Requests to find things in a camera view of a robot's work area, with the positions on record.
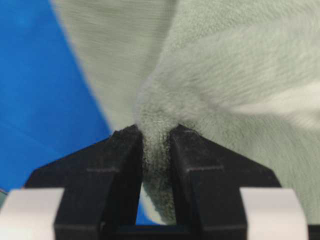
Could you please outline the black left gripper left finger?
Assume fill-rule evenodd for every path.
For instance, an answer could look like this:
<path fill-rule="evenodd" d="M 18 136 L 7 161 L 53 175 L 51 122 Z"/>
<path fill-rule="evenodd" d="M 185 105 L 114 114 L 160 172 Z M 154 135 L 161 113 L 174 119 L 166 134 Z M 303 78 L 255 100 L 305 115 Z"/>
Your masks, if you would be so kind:
<path fill-rule="evenodd" d="M 53 224 L 58 240 L 104 240 L 136 222 L 143 136 L 135 125 L 35 169 L 26 189 L 64 188 Z"/>

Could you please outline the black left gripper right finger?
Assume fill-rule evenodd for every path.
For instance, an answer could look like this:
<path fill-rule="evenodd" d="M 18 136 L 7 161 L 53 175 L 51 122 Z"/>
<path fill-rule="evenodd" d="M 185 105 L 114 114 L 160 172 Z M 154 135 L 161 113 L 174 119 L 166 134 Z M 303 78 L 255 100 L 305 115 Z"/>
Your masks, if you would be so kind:
<path fill-rule="evenodd" d="M 240 188 L 280 187 L 268 167 L 183 125 L 169 133 L 169 155 L 176 222 L 194 240 L 245 240 Z"/>

